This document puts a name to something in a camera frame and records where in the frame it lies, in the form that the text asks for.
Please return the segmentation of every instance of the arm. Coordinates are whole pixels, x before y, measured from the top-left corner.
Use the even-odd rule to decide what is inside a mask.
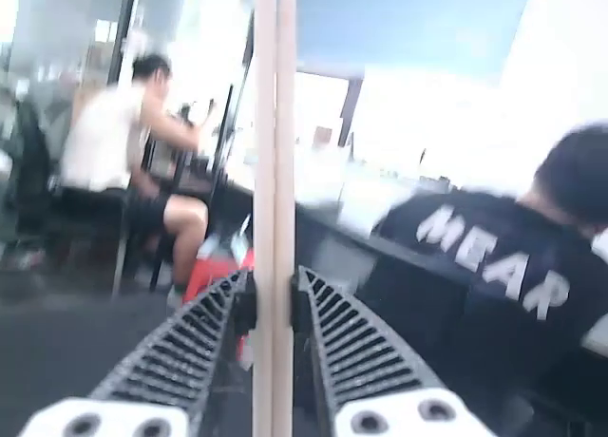
[[[150,127],[154,139],[165,141],[182,149],[198,152],[201,132],[206,131],[213,117],[212,114],[213,112],[210,112],[201,125],[189,126],[167,115],[164,112],[161,100],[153,95],[145,94],[140,120],[142,124]]]

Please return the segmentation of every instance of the screw hole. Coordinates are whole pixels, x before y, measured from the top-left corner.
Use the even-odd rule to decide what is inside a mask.
[[[389,428],[387,420],[373,411],[362,411],[352,417],[352,430],[356,434],[382,434]]]
[[[425,401],[418,407],[425,421],[451,421],[456,417],[454,409],[442,401]]]
[[[81,415],[67,425],[64,432],[65,437],[89,437],[95,434],[99,424],[100,417],[93,413]]]
[[[144,422],[135,433],[137,437],[168,437],[169,423],[164,420],[154,419]]]

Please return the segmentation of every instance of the shoe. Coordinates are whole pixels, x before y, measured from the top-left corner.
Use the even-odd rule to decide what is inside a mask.
[[[183,294],[175,289],[175,285],[169,290],[167,295],[167,307],[176,311],[183,305]]]

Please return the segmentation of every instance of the wooden stick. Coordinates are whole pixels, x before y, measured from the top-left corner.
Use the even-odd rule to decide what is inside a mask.
[[[255,0],[256,177],[254,252],[257,323],[253,332],[253,436],[271,437],[275,274],[275,58],[276,0]]]
[[[275,122],[275,338],[273,436],[292,435],[294,332],[290,279],[295,268],[295,0],[278,0]]]

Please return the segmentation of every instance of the desk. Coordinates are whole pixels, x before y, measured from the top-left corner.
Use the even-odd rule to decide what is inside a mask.
[[[175,177],[175,164],[171,159],[155,158],[150,166],[150,174],[160,180],[163,186],[170,185]],[[195,176],[188,167],[183,170],[177,188],[169,188],[171,193],[185,193],[188,195],[204,195],[211,192],[211,181]]]

